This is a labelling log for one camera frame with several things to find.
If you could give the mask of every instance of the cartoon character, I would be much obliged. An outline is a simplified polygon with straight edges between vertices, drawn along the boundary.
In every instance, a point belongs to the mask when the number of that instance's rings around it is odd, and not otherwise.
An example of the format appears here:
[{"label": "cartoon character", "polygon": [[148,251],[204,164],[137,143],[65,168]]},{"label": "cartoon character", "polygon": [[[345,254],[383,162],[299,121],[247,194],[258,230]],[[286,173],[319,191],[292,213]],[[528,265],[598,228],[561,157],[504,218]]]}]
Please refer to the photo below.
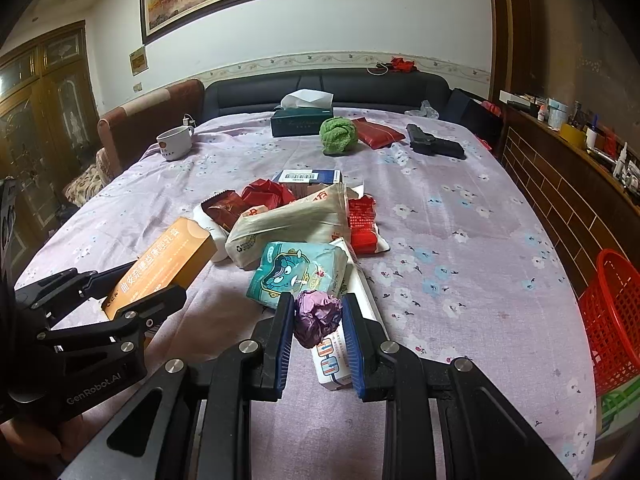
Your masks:
[{"label": "cartoon character", "polygon": [[278,254],[273,259],[273,269],[260,281],[262,290],[272,298],[282,292],[297,292],[309,281],[308,264],[309,259],[300,250],[290,249],[287,253]]}]

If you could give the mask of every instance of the red plastic basket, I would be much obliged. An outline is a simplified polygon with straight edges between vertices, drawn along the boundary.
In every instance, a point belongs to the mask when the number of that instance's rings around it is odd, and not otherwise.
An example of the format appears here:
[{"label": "red plastic basket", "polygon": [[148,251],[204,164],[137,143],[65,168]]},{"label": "red plastic basket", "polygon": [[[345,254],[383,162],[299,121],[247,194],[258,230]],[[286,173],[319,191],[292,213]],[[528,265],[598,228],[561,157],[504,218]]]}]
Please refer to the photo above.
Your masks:
[{"label": "red plastic basket", "polygon": [[624,256],[604,249],[578,306],[600,396],[640,374],[640,274]]}]

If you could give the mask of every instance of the silver screw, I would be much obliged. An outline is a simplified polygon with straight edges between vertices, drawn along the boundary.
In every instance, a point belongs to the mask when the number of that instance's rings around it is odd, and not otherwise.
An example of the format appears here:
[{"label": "silver screw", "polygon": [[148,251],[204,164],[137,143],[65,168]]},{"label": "silver screw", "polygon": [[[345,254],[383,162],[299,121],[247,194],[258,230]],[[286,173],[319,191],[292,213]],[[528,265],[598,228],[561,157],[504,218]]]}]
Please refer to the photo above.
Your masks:
[{"label": "silver screw", "polygon": [[184,363],[180,359],[169,359],[164,364],[164,369],[170,374],[175,374],[184,368]]},{"label": "silver screw", "polygon": [[252,354],[258,349],[258,343],[251,339],[247,339],[246,341],[242,341],[238,345],[238,348],[243,354]]},{"label": "silver screw", "polygon": [[474,364],[465,357],[456,359],[453,365],[456,367],[456,370],[458,370],[459,372],[470,372],[474,367]]},{"label": "silver screw", "polygon": [[395,341],[383,341],[380,343],[380,349],[385,354],[395,354],[400,349],[400,345]]}]

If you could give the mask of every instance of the teal tissue pack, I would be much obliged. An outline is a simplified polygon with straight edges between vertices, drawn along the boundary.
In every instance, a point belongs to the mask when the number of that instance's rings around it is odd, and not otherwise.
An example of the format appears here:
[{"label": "teal tissue pack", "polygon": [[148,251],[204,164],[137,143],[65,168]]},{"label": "teal tissue pack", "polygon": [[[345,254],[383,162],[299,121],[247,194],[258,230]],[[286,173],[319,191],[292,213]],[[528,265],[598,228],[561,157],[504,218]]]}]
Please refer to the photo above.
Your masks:
[{"label": "teal tissue pack", "polygon": [[346,265],[344,251],[330,244],[270,242],[246,294],[270,308],[278,306],[283,292],[290,292],[294,298],[301,290],[322,290],[338,296]]},{"label": "teal tissue pack", "polygon": [[333,109],[325,108],[276,110],[271,117],[271,133],[274,137],[319,135],[320,125],[333,116]]}]

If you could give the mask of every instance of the bed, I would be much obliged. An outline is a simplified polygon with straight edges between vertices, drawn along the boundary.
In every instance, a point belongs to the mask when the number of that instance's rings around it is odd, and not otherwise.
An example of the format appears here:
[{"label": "bed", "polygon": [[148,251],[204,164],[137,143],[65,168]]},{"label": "bed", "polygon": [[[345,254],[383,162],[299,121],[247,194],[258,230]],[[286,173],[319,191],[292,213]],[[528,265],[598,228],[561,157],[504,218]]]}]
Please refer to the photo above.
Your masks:
[{"label": "bed", "polygon": [[[336,114],[400,131],[409,120],[356,108]],[[51,238],[17,286],[69,267],[129,262],[217,190],[241,190],[283,168],[340,169],[347,184],[364,183],[375,197],[380,232],[391,246],[361,259],[390,338],[421,357],[473,359],[574,478],[586,478],[596,410],[580,313],[554,248],[498,162],[467,129],[426,118],[412,122],[460,142],[466,160],[419,155],[407,142],[375,151],[360,143],[353,155],[329,158],[317,137],[271,137],[270,115],[207,121],[177,162],[165,162],[151,146]],[[149,345],[149,374],[169,358],[215,356],[270,316],[244,296],[251,275],[230,260],[207,264],[184,308]],[[99,303],[89,301],[64,326],[104,320]],[[94,408],[86,420],[99,428],[130,394]],[[282,400],[253,405],[254,478],[380,478],[384,420],[382,403],[320,386],[309,350],[294,341]],[[438,472],[444,478],[442,460]]]}]

